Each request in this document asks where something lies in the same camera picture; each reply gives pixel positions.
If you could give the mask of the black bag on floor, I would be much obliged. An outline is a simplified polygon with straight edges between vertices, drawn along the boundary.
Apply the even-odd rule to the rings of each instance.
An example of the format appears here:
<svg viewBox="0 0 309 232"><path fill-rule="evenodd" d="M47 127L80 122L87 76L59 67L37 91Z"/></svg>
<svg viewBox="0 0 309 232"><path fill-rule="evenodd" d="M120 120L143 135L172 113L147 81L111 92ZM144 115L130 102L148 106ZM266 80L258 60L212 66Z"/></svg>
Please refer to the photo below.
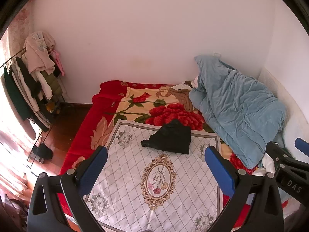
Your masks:
<svg viewBox="0 0 309 232"><path fill-rule="evenodd" d="M49 147L47 147L44 143L41 143L38 147L34 146L31 152L35 156L45 160L50 160L53 157L53 151Z"/></svg>

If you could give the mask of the red floral blanket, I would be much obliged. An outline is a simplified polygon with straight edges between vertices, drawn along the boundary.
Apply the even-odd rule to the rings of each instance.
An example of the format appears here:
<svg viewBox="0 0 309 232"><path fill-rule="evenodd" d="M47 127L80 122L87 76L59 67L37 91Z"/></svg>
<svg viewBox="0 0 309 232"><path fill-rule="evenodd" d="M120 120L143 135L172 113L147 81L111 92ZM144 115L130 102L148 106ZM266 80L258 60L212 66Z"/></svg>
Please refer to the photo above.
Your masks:
<svg viewBox="0 0 309 232"><path fill-rule="evenodd" d="M93 106L82 122L68 150L62 170L79 165L99 146L107 148L107 141L120 120L157 126L158 129L174 119L190 127L191 131L214 133L202 114L193 107L188 90L159 84L133 84L108 81L93 97ZM242 162L219 138L220 153L237 168Z"/></svg>

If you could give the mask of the light blue duvet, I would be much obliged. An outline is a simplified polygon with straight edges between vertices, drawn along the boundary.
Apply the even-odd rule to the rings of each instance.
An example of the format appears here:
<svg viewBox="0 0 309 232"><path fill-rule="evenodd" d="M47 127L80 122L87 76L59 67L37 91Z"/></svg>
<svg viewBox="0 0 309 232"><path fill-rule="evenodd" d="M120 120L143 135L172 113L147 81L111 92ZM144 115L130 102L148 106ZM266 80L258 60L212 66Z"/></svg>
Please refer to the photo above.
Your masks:
<svg viewBox="0 0 309 232"><path fill-rule="evenodd" d="M198 55L197 87L189 98L244 166L253 169L283 129L286 107L255 78L218 58Z"/></svg>

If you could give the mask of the white diamond-pattern scarf cloth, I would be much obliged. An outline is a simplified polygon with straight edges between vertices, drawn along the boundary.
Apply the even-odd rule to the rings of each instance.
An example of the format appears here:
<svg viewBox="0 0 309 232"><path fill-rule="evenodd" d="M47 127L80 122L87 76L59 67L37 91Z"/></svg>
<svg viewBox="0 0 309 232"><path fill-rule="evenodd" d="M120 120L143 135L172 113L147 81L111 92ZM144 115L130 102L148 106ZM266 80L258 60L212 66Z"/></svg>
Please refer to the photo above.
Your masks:
<svg viewBox="0 0 309 232"><path fill-rule="evenodd" d="M157 126L120 120L108 160L85 202L106 231L207 231L222 211L222 192L205 149L219 136L192 131L188 154L143 147Z"/></svg>

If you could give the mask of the pink garment on rack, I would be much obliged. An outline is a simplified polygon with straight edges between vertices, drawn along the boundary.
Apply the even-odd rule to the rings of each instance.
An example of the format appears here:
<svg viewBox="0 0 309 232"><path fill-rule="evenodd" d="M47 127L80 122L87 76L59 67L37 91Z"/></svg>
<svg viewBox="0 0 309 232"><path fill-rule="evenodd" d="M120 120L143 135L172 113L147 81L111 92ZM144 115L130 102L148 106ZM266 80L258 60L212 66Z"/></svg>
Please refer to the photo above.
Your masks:
<svg viewBox="0 0 309 232"><path fill-rule="evenodd" d="M63 66L62 66L62 62L60 60L60 54L56 51L56 50L52 50L50 52L50 55L52 56L53 60L54 60L54 63L57 65L57 67L59 68L60 72L61 72L61 75L62 76L65 76L65 71L63 69Z"/></svg>

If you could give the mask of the black leather jacket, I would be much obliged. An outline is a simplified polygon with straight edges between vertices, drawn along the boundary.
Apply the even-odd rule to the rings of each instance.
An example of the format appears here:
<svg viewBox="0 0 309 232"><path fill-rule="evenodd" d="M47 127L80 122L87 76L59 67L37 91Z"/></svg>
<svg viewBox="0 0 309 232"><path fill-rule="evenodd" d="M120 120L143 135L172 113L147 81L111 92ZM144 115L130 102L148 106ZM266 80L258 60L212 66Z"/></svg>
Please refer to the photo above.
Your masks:
<svg viewBox="0 0 309 232"><path fill-rule="evenodd" d="M143 140L141 145L160 151L189 154L191 143L191 129L174 119L164 124L157 132Z"/></svg>

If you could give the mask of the clothes rack with garments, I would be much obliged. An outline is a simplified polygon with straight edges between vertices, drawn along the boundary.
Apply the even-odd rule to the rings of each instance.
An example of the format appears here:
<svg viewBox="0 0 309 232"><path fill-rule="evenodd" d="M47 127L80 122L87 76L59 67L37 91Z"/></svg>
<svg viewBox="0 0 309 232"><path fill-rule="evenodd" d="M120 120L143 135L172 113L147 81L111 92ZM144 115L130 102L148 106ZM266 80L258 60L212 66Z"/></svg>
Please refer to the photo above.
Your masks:
<svg viewBox="0 0 309 232"><path fill-rule="evenodd" d="M62 76L50 52L55 40L47 32L28 36L20 52L4 64L1 83L8 104L28 137L37 136L33 126L48 131L63 103Z"/></svg>

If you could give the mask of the white fluffy garment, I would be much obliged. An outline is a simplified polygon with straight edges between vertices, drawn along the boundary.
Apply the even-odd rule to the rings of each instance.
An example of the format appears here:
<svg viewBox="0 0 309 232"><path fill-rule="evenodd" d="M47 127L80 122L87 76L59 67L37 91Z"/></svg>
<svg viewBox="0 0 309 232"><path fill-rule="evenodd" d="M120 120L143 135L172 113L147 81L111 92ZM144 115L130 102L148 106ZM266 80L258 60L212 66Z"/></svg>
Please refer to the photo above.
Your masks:
<svg viewBox="0 0 309 232"><path fill-rule="evenodd" d="M264 177L267 173L275 174L274 160L267 154L263 156L258 163L258 168L254 170L252 175Z"/></svg>

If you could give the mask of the white quilted headboard pillow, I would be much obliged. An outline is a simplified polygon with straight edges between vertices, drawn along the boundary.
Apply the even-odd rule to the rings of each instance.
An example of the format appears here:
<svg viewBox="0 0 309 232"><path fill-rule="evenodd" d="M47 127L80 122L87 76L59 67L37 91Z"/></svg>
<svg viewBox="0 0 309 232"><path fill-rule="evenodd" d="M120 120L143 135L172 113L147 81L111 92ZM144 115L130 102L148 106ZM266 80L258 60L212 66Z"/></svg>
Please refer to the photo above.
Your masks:
<svg viewBox="0 0 309 232"><path fill-rule="evenodd" d="M286 107L286 117L280 132L280 145L284 144L284 148L298 161L308 163L308 157L295 147L295 140L301 138L308 142L308 121L306 120L301 109L297 105L294 98L288 93L284 86L265 68L262 69L258 81L262 82L281 101ZM300 202L290 197L287 194L284 196L288 200L288 204L283 208L283 217L286 224L292 223L292 218L300 218Z"/></svg>

